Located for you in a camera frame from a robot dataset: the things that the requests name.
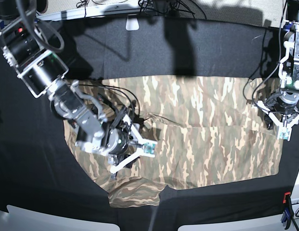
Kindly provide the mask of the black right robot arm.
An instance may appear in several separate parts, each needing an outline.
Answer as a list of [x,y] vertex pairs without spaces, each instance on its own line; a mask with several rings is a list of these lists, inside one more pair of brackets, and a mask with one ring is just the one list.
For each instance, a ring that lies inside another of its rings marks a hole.
[[117,109],[103,95],[82,92],[78,80],[66,81],[68,67],[59,57],[64,39],[49,23],[37,22],[36,13],[34,0],[0,0],[3,57],[31,94],[47,95],[54,114],[76,133],[75,145],[105,156],[112,175],[141,156],[155,157],[157,142],[139,133],[134,107]]

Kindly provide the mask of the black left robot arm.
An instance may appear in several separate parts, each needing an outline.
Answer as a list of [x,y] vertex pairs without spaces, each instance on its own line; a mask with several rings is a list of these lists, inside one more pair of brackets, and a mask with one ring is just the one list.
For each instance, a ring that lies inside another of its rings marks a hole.
[[279,86],[264,101],[252,101],[265,114],[268,130],[276,128],[276,137],[289,141],[292,128],[299,123],[299,0],[287,0],[279,26],[279,61],[272,73],[261,82],[264,84],[274,73]]

